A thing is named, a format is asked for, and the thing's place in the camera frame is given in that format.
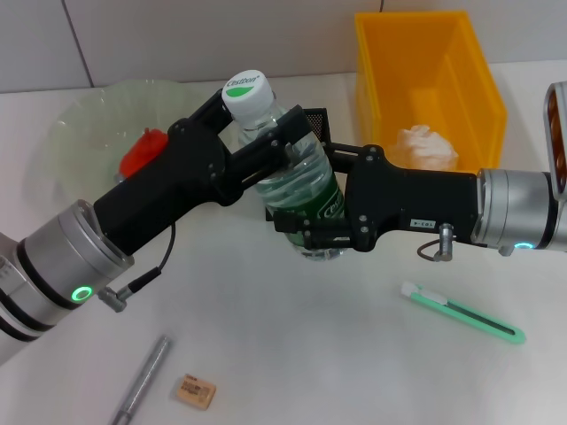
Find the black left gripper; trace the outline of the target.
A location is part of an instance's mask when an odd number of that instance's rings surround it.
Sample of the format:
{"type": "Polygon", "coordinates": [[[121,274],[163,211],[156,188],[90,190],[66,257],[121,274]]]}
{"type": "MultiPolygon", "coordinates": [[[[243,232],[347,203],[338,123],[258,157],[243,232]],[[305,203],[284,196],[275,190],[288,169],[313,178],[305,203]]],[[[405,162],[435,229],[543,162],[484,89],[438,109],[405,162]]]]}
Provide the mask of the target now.
{"type": "MultiPolygon", "coordinates": [[[[173,124],[165,149],[95,202],[104,236],[131,256],[193,208],[234,204],[246,189],[286,168],[292,146],[312,132],[296,105],[275,127],[231,153],[219,134],[232,121],[218,89],[192,118],[173,124]]],[[[347,210],[331,218],[275,212],[273,223],[276,232],[301,236],[309,251],[355,247],[347,210]]]]}

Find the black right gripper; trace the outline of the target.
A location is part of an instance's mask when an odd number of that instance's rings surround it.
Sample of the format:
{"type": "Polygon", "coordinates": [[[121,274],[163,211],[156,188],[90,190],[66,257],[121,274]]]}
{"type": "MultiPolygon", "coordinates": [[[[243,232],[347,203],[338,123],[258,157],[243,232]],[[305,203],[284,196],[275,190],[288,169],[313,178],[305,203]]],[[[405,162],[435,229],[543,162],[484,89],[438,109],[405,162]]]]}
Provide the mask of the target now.
{"type": "Polygon", "coordinates": [[[347,174],[346,217],[350,247],[372,251],[395,231],[438,234],[449,224],[459,243],[471,244],[478,220],[478,178],[474,174],[399,168],[376,145],[326,143],[336,173],[347,174]]]}

